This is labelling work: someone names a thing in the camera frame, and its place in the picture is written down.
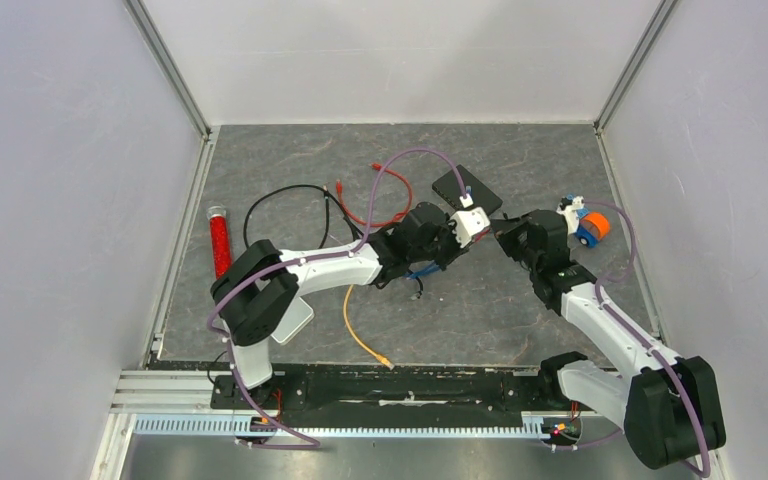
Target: white panel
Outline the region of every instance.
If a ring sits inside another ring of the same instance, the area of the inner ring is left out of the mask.
[[[214,124],[591,121],[657,0],[147,0]]]
[[[0,1],[0,479],[89,476],[198,141],[121,2]]]
[[[734,478],[768,478],[768,2],[680,2],[608,127],[672,345],[714,367]]]

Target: red tube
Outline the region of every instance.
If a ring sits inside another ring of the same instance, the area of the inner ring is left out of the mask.
[[[217,205],[207,209],[210,220],[210,241],[213,243],[213,268],[216,278],[221,277],[231,266],[231,241],[228,238],[228,224],[225,222],[225,207]]]

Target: yellow cable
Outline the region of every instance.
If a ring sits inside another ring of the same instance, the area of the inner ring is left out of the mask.
[[[369,352],[370,355],[375,357],[376,360],[381,362],[382,365],[386,366],[390,370],[394,368],[393,362],[387,359],[384,355],[381,355],[380,353],[376,352],[375,350],[369,348],[365,343],[363,343],[363,340],[358,338],[357,334],[355,333],[354,329],[352,329],[352,324],[349,323],[349,297],[352,296],[352,290],[354,289],[354,285],[349,285],[349,290],[346,292],[346,299],[343,300],[343,320],[346,321],[346,328],[349,329],[349,333],[352,334],[352,338],[355,339],[356,342],[358,342],[358,345],[360,345],[364,350]]]

